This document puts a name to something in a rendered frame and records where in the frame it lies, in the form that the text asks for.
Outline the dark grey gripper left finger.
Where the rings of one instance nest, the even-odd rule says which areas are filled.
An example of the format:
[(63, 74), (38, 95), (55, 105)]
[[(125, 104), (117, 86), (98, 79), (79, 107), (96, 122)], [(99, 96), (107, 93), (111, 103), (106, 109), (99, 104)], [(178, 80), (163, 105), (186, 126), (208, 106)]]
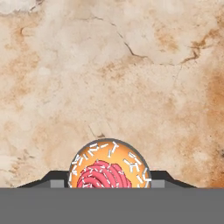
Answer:
[(42, 179), (20, 186), (22, 188), (68, 188), (68, 171), (49, 171)]

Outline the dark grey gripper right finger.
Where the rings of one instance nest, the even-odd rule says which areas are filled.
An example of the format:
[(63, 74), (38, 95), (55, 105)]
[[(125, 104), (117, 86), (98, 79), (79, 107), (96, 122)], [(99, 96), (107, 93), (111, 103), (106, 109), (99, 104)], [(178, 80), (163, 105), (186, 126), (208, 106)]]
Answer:
[(151, 171), (151, 187), (152, 188), (171, 188), (171, 187), (183, 187), (193, 188), (193, 185), (189, 185), (180, 180), (174, 179), (167, 171)]

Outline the orange cupcake with pink frosting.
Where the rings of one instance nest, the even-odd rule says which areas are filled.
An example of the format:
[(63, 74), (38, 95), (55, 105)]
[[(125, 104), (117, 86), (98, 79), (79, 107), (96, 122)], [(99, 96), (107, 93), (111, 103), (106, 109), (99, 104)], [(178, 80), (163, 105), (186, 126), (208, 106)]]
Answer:
[(131, 145), (113, 138), (95, 140), (75, 155), (70, 188), (151, 188), (151, 172)]

